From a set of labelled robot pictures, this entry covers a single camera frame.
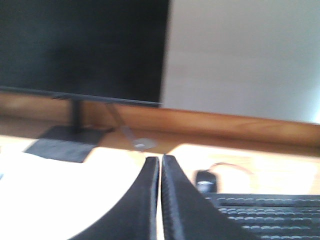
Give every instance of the wooden baseboard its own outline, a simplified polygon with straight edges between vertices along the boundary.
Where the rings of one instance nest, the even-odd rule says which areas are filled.
[[[320,147],[317,124],[120,104],[116,107],[135,129]],[[0,94],[1,115],[68,123],[69,113],[67,100]],[[103,103],[85,102],[83,115],[85,124],[116,126]]]

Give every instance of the cable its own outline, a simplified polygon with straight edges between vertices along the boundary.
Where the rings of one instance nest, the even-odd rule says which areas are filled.
[[[110,111],[111,115],[114,117],[116,123],[120,127],[122,133],[131,142],[133,147],[144,152],[146,149],[151,149],[157,146],[157,143],[149,138],[137,138],[131,128],[126,124],[125,120],[121,117],[117,108],[113,103],[105,103],[105,107]]]
[[[228,162],[216,162],[214,164],[212,164],[209,168],[208,168],[208,171],[209,170],[212,170],[214,167],[216,166],[219,166],[219,165],[228,165],[228,166],[231,166],[231,167],[234,167],[236,169],[239,169],[243,172],[246,172],[247,174],[250,174],[250,175],[255,175],[252,171],[244,168],[243,166],[239,166],[239,165],[236,165],[236,164],[233,164],[233,163],[228,163]]]

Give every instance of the monitor stand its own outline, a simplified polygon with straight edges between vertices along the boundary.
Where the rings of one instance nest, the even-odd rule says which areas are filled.
[[[83,102],[71,99],[71,126],[54,126],[40,136],[25,153],[46,159],[83,163],[107,132],[82,127]]]

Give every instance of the monitor stand neck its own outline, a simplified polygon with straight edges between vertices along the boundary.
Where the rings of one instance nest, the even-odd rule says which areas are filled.
[[[83,101],[71,99],[71,132],[79,134],[82,131]]]

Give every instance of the monitor base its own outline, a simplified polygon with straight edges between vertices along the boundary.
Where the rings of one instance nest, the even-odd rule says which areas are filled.
[[[25,153],[46,159],[83,163],[106,132],[110,131],[81,128],[79,132],[74,132],[71,126],[54,126]]]

